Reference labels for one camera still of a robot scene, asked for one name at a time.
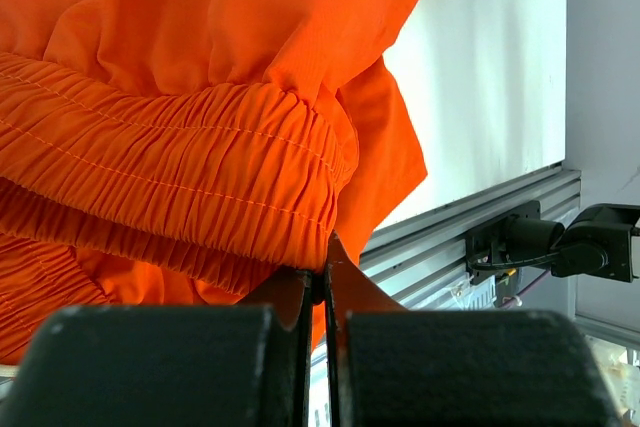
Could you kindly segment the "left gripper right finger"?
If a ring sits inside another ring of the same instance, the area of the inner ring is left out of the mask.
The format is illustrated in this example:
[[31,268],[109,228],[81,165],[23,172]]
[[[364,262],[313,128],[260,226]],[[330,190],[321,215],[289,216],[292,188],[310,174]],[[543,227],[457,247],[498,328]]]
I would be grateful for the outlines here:
[[618,426],[582,334],[545,310],[411,311],[337,235],[323,276],[335,426]]

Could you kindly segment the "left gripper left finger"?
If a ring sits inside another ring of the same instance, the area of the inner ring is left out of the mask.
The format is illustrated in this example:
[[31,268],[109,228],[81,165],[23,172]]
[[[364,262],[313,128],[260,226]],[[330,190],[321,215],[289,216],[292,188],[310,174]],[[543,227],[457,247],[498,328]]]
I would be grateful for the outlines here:
[[5,426],[303,426],[311,275],[231,306],[73,306],[37,330]]

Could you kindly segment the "orange shorts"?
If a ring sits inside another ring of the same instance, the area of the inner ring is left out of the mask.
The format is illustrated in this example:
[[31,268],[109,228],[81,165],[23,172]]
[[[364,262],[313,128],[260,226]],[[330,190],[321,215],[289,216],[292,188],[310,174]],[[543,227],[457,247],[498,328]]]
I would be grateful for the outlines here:
[[1,362],[74,305],[233,304],[426,178],[419,0],[1,0]]

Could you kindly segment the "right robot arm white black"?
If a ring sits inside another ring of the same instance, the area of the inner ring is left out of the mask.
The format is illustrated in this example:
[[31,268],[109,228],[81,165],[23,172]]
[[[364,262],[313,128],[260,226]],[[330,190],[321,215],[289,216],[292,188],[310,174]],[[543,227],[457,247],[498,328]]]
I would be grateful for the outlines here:
[[579,275],[631,283],[639,239],[639,208],[597,204],[569,226],[510,211],[467,233],[466,263],[474,274],[540,268],[557,278]]

